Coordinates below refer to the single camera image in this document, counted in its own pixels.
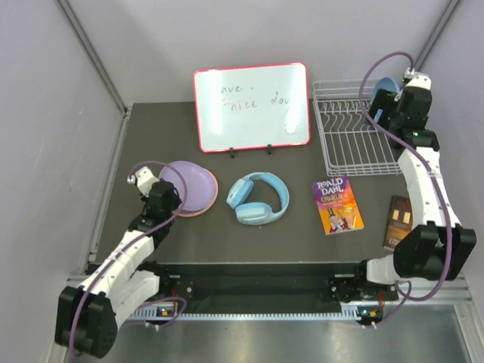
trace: purple plate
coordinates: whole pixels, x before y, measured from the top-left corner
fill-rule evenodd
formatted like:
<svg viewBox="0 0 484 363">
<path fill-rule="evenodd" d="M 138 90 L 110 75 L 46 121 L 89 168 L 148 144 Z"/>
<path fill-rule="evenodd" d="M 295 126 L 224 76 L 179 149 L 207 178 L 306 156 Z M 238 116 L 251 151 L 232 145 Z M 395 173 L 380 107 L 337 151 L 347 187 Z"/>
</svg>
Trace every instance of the purple plate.
<svg viewBox="0 0 484 363">
<path fill-rule="evenodd" d="M 195 213 L 205 209 L 216 194 L 216 184 L 212 176 L 201 166 L 189 161 L 174 161 L 169 165 L 179 171 L 187 182 L 188 199 L 183 212 Z M 180 199 L 183 200 L 185 198 L 182 181 L 173 170 L 166 167 L 163 168 L 159 178 L 173 183 L 180 194 Z"/>
</svg>

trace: gray floor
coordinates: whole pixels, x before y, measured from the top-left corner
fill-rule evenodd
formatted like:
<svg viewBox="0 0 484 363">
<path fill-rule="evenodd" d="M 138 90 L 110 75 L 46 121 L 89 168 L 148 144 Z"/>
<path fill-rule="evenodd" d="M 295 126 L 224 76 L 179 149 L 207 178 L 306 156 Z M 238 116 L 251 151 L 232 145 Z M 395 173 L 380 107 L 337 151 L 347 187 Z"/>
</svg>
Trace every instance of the gray floor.
<svg viewBox="0 0 484 363">
<path fill-rule="evenodd" d="M 452 306 L 420 306 L 377 330 L 317 321 L 179 322 L 158 333 L 126 327 L 102 362 L 467 363 L 462 342 Z"/>
<path fill-rule="evenodd" d="M 212 171 L 219 198 L 211 210 L 192 219 L 177 219 L 154 253 L 159 262 L 353 262 L 384 256 L 383 236 L 390 198 L 407 195 L 402 176 L 350 179 L 365 229 L 325 236 L 310 188 L 327 178 L 315 118 L 306 146 L 205 154 L 198 146 L 193 103 L 135 104 L 98 249 L 104 260 L 119 243 L 129 222 L 141 211 L 137 190 L 126 183 L 129 170 L 144 160 L 190 160 Z M 250 172 L 273 172 L 290 191 L 284 217 L 262 227 L 241 225 L 225 203 L 233 183 Z M 263 200 L 276 210 L 277 194 L 261 182 L 250 200 Z"/>
</svg>

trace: headphone ear cup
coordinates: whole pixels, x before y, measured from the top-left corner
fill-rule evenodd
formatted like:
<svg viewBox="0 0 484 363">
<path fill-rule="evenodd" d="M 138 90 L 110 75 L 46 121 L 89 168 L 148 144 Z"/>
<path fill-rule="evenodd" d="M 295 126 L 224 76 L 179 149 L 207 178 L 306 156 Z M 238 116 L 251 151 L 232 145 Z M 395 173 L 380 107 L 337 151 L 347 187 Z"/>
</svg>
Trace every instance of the headphone ear cup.
<svg viewBox="0 0 484 363">
<path fill-rule="evenodd" d="M 239 179 L 231 190 L 228 192 L 227 203 L 235 209 L 240 206 L 249 197 L 250 192 L 254 188 L 254 182 L 249 179 Z"/>
<path fill-rule="evenodd" d="M 263 225 L 272 215 L 272 208 L 266 203 L 253 202 L 235 208 L 235 215 L 245 225 Z"/>
</svg>

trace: blue headphones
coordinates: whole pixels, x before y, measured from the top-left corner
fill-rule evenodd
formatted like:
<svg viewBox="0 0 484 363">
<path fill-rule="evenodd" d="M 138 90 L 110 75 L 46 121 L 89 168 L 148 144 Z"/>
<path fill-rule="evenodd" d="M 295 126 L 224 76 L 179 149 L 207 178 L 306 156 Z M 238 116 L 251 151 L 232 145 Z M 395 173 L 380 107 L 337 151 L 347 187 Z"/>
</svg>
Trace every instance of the blue headphones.
<svg viewBox="0 0 484 363">
<path fill-rule="evenodd" d="M 242 204 L 254 188 L 254 180 L 262 180 L 271 185 L 279 194 L 281 199 L 281 211 L 272 212 L 271 206 L 266 203 L 255 202 Z M 289 206 L 289 191 L 287 186 L 274 174 L 270 172 L 253 172 L 240 178 L 232 185 L 228 192 L 227 204 L 235 209 L 237 220 L 245 225 L 264 225 L 277 221 Z"/>
</svg>

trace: metal frame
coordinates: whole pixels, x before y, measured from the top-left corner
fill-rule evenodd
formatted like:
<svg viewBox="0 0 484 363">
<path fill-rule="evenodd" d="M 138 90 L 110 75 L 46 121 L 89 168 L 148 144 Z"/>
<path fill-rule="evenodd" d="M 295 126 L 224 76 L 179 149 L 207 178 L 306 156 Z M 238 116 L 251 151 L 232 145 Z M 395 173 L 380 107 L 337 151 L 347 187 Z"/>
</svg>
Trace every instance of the metal frame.
<svg viewBox="0 0 484 363">
<path fill-rule="evenodd" d="M 96 212 L 96 217 L 94 224 L 91 229 L 91 234 L 89 236 L 89 247 L 88 253 L 83 258 L 80 264 L 79 272 L 85 271 L 89 262 L 94 262 L 96 254 L 98 252 L 98 246 L 101 241 L 101 234 L 103 230 L 104 220 L 106 219 L 107 206 L 109 204 L 109 199 L 111 196 L 111 191 L 114 186 L 114 177 L 116 176 L 117 167 L 119 164 L 119 158 L 121 157 L 121 151 L 123 149 L 123 142 L 126 136 L 126 130 L 128 126 L 129 117 L 131 116 L 131 110 L 128 110 L 126 115 L 123 117 L 118 132 L 116 135 L 116 140 L 114 141 L 113 150 L 111 151 L 110 163 L 108 166 L 107 173 L 104 177 L 103 189 L 98 202 L 98 210 Z"/>
<path fill-rule="evenodd" d="M 67 18 L 69 25 L 71 26 L 77 38 L 81 42 L 81 45 L 85 50 L 85 53 L 87 54 L 89 60 L 92 62 L 92 65 L 98 72 L 98 75 L 101 78 L 101 81 L 106 86 L 114 103 L 122 113 L 126 113 L 128 111 L 128 107 L 123 102 L 121 96 L 119 95 L 119 92 L 116 89 L 116 86 L 113 84 L 113 81 L 111 81 L 111 78 L 109 77 L 109 74 L 107 73 L 106 68 L 104 67 L 101 59 L 99 58 L 98 53 L 96 53 L 96 50 L 92 46 L 92 43 L 89 40 L 89 37 L 87 36 L 84 29 L 82 28 L 82 25 L 79 22 L 79 19 L 77 18 L 76 13 L 74 13 L 74 10 L 70 6 L 69 0 L 55 0 L 55 2 L 59 6 L 62 14 L 64 14 L 65 17 Z"/>
<path fill-rule="evenodd" d="M 437 20 L 437 24 L 434 26 L 432 32 L 430 33 L 429 37 L 425 41 L 422 47 L 422 50 L 418 54 L 417 59 L 415 60 L 416 70 L 420 71 L 422 67 L 425 65 L 428 57 L 430 56 L 430 53 L 432 52 L 433 48 L 435 47 L 440 37 L 442 36 L 442 33 L 444 29 L 447 27 L 448 22 L 452 18 L 452 15 L 455 14 L 455 11 L 457 10 L 458 6 L 461 3 L 462 3 L 461 0 L 448 1 L 447 6 L 442 12 L 442 15 L 440 16 L 439 20 Z"/>
<path fill-rule="evenodd" d="M 484 330 L 474 304 L 454 305 L 462 337 L 472 363 L 484 361 Z"/>
<path fill-rule="evenodd" d="M 254 281 L 258 281 L 260 284 L 264 284 L 268 289 L 275 287 L 274 293 L 279 295 L 282 293 L 277 290 L 278 287 L 285 286 L 290 287 L 291 296 L 306 295 L 311 291 L 320 291 L 315 295 L 316 299 L 322 299 L 326 303 L 334 303 L 334 300 L 330 297 L 330 284 L 327 284 L 332 277 L 345 277 L 351 278 L 354 276 L 352 273 L 355 271 L 357 262 L 345 262 L 345 263 L 189 263 L 189 264 L 161 264 L 157 266 L 159 273 L 169 274 L 169 277 L 178 286 L 179 296 L 185 297 L 188 301 L 198 301 L 205 299 L 208 296 L 218 296 L 220 293 L 225 294 L 225 289 L 233 288 L 235 285 L 241 285 L 237 289 L 238 293 L 248 292 L 249 295 L 260 293 Z M 92 271 L 97 268 L 99 264 L 93 265 Z M 77 286 L 84 281 L 88 275 L 74 275 L 68 280 L 70 286 Z M 424 296 L 427 295 L 436 285 L 435 281 L 426 281 L 421 278 L 413 278 L 412 281 L 412 296 Z M 190 292 L 185 292 L 184 287 L 190 287 Z M 194 298 L 192 289 L 203 291 L 198 293 Z M 388 306 L 397 305 L 401 301 L 400 299 L 386 301 Z M 419 305 L 467 305 L 472 304 L 472 296 L 467 286 L 465 277 L 460 274 L 453 281 L 446 281 L 437 294 L 431 299 L 424 302 L 407 301 L 407 306 L 419 306 Z M 342 307 L 347 306 L 373 306 L 377 301 L 375 299 L 362 299 L 354 300 L 348 303 L 339 302 L 338 305 Z M 326 308 L 330 312 L 335 312 L 334 306 L 328 305 Z M 227 318 L 231 320 L 231 316 L 238 310 L 227 311 Z M 218 310 L 210 310 L 217 316 L 218 319 L 222 318 L 224 314 Z M 317 315 L 320 311 L 291 309 L 291 312 L 296 315 L 297 313 L 309 313 Z M 199 313 L 199 310 L 192 311 L 191 313 Z M 251 311 L 252 315 L 258 315 L 258 310 Z"/>
<path fill-rule="evenodd" d="M 157 306 L 136 310 L 127 321 L 168 321 L 171 318 L 157 316 Z M 341 312 L 296 314 L 183 314 L 179 321 L 357 321 L 358 306 L 341 306 Z"/>
</svg>

